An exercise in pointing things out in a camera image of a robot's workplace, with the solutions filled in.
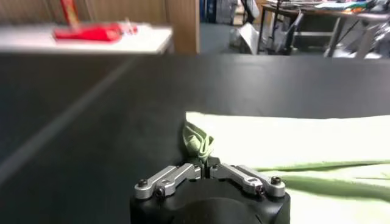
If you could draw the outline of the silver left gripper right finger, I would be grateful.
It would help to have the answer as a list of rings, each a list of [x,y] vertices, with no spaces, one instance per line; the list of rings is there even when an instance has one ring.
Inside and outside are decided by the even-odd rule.
[[[286,195],[286,184],[278,176],[268,176],[245,165],[229,165],[219,158],[208,159],[208,176],[216,180],[229,180],[250,195],[265,193],[267,196],[282,198]]]

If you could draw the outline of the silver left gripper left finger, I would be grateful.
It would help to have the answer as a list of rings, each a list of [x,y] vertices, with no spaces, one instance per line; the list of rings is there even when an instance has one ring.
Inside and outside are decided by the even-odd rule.
[[[176,188],[185,180],[197,180],[201,177],[201,168],[194,164],[167,166],[155,175],[141,179],[134,187],[134,196],[146,200],[152,196],[166,198],[175,194]]]

